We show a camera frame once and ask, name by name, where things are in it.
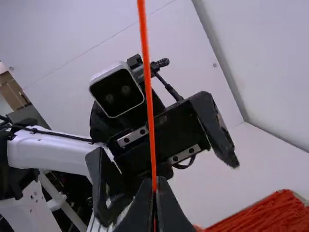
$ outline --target black cable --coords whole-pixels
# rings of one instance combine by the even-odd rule
[[[8,129],[8,128],[16,128],[16,129],[20,129],[20,130],[25,130],[25,131],[30,131],[34,134],[39,133],[39,134],[48,134],[48,135],[53,135],[53,136],[58,136],[58,137],[62,137],[62,138],[69,138],[69,139],[75,139],[75,140],[79,140],[79,141],[83,141],[83,142],[89,142],[89,143],[93,143],[92,139],[86,139],[86,138],[81,138],[78,136],[74,136],[74,135],[68,135],[68,134],[61,134],[61,133],[56,133],[56,132],[51,132],[51,131],[43,131],[43,130],[38,130],[36,128],[27,128],[24,126],[19,126],[19,125],[8,125],[5,126],[2,129]]]
[[[2,115],[0,115],[0,119],[5,122],[11,122],[8,117],[2,116]]]
[[[164,85],[165,89],[170,93],[170,95],[173,96],[173,98],[177,102],[183,100],[183,97],[181,95],[179,95],[179,93],[173,88],[173,86],[171,86],[169,83],[167,83],[160,74],[158,74],[156,72],[156,73],[154,73],[154,75],[159,79],[159,81],[161,81],[161,83]]]
[[[175,164],[173,164],[172,166],[173,166],[174,168],[177,168],[177,169],[186,169],[186,168],[190,167],[190,166],[193,164],[195,158],[196,158],[196,155],[191,156],[189,163],[186,164],[186,165],[182,165],[182,164],[179,164],[179,163],[175,163]]]

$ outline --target orange rod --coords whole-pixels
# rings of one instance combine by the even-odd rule
[[[149,139],[150,139],[150,156],[151,156],[151,170],[153,181],[153,192],[156,192],[156,158],[155,158],[155,122],[153,111],[153,97],[151,89],[151,72],[150,72],[150,58],[148,47],[148,35],[147,35],[147,23],[146,23],[146,10],[145,1],[137,1],[140,19],[140,41],[144,63],[144,80],[145,80],[145,92],[147,101],[147,116],[149,126]]]

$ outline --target screw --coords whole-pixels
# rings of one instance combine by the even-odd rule
[[[145,134],[146,133],[146,130],[145,129],[141,129],[140,130],[140,134]]]

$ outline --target cable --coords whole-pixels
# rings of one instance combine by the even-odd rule
[[[146,9],[145,1],[137,1],[139,10],[139,21],[140,21],[140,42],[144,62],[144,81],[145,81],[145,92],[147,101],[147,117],[149,126],[149,139],[150,139],[150,157],[151,157],[151,170],[152,170],[152,184],[153,192],[156,193],[157,182],[156,182],[156,157],[155,157],[155,120],[153,110],[153,98],[151,88],[151,71],[150,71],[150,58],[149,58],[149,46],[148,46],[148,35],[147,35],[147,22],[146,22]]]
[[[191,156],[190,161],[189,161],[188,164],[183,165],[183,164],[175,163],[175,164],[173,165],[173,167],[174,167],[174,168],[177,168],[177,169],[186,169],[186,168],[190,167],[190,166],[193,164],[195,158],[196,158],[196,155],[193,155],[193,156]]]
[[[11,122],[8,117],[2,116],[2,115],[0,115],[0,119],[5,122]]]
[[[74,136],[74,135],[61,134],[61,133],[56,133],[56,132],[51,132],[51,131],[43,131],[43,130],[38,130],[36,128],[31,129],[31,128],[27,128],[27,127],[19,126],[19,125],[4,126],[4,127],[1,127],[0,130],[8,129],[8,128],[16,128],[16,129],[20,129],[20,130],[30,131],[34,134],[36,134],[36,133],[48,134],[48,135],[58,136],[58,137],[62,137],[62,138],[69,138],[69,139],[75,139],[75,140],[79,140],[79,141],[83,141],[83,142],[93,143],[92,139],[86,139],[86,138],[82,138],[82,137],[78,137],[78,136]]]
[[[170,95],[173,96],[173,98],[177,102],[183,100],[183,97],[181,95],[179,95],[179,93],[173,88],[173,86],[171,86],[169,83],[167,83],[160,74],[158,74],[156,72],[156,73],[154,73],[154,75],[159,79],[159,81],[161,81],[161,83],[164,85],[165,89],[170,93]]]

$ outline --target camera lens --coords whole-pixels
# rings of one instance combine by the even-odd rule
[[[130,86],[122,86],[121,87],[121,93],[125,96],[129,95],[131,93],[131,87]]]
[[[107,101],[109,104],[113,104],[113,102],[114,102],[114,96],[113,96],[112,94],[106,95],[105,101]]]

